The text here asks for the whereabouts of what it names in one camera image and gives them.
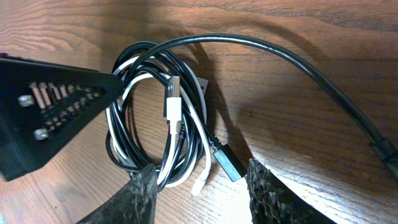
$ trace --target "wooden table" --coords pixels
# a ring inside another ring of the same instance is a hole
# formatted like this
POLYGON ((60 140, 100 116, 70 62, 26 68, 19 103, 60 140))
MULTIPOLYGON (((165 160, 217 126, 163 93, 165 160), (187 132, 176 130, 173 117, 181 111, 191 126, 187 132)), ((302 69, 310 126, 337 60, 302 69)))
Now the wooden table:
MULTIPOLYGON (((0 52, 110 72, 139 40, 228 32, 283 45, 318 67, 398 145, 398 2, 370 0, 75 0, 0 2, 0 52)), ((234 44, 175 49, 210 81, 209 124, 248 163, 254 157, 338 223, 398 223, 398 184, 350 118, 314 82, 269 53, 234 44)), ((134 91, 144 149, 161 158, 167 125, 156 81, 134 91)), ((74 223, 128 180, 106 155, 104 114, 44 168, 0 183, 0 223, 74 223)), ((204 160, 157 199, 156 223, 250 223, 245 180, 204 160)))

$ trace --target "black plug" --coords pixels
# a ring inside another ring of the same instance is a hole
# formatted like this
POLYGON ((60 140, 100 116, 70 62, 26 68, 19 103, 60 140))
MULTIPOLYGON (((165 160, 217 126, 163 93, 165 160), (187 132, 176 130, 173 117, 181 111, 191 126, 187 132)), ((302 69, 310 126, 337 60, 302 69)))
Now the black plug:
POLYGON ((246 175, 248 171, 228 144, 224 146, 221 144, 218 146, 213 145, 213 149, 214 157, 216 157, 218 163, 222 166, 232 182, 235 182, 246 175))

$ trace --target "bundle of cables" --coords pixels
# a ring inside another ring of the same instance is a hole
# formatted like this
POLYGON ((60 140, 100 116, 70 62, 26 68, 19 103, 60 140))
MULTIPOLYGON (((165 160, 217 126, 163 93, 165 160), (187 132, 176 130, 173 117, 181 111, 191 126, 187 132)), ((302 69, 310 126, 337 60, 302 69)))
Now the bundle of cables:
POLYGON ((192 69, 182 62, 169 48, 199 42, 229 42, 243 44, 276 54, 295 65, 312 78, 338 105, 340 105, 363 130, 375 146, 380 158, 398 178, 398 152, 384 138, 370 120, 327 77, 314 66, 293 52, 253 37, 234 34, 202 34, 180 37, 157 45, 153 42, 136 42, 126 48, 113 67, 113 74, 124 82, 124 93, 106 109, 109 132, 106 148, 111 160, 131 175, 145 165, 154 163, 134 142, 126 127, 127 99, 134 85, 146 78, 156 78, 166 89, 166 117, 169 133, 162 163, 156 166, 158 190, 175 187, 192 173, 195 164, 206 157, 206 165, 191 193, 198 195, 205 185, 211 168, 211 152, 232 181, 242 178, 246 169, 228 145, 222 145, 207 128, 206 103, 198 79, 192 69), (186 141, 186 150, 182 147, 186 141))

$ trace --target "cable tip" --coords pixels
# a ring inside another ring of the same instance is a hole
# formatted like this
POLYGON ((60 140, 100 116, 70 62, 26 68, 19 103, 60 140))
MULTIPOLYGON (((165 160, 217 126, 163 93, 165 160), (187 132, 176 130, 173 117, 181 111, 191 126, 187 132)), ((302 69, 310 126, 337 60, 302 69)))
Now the cable tip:
POLYGON ((195 183, 193 184, 193 187, 191 189, 191 194, 193 196, 196 197, 200 194, 202 188, 206 184, 207 177, 208 177, 208 174, 202 172, 200 174, 200 176, 197 178, 197 180, 195 181, 195 183))

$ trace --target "usb connector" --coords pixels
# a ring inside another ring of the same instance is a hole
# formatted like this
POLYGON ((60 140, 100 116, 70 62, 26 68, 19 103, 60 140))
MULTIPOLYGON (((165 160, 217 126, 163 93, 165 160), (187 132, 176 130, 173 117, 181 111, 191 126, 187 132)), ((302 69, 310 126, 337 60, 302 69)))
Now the usb connector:
POLYGON ((170 134, 178 133, 178 122, 182 117, 180 77, 172 76, 167 84, 166 118, 170 121, 170 134))

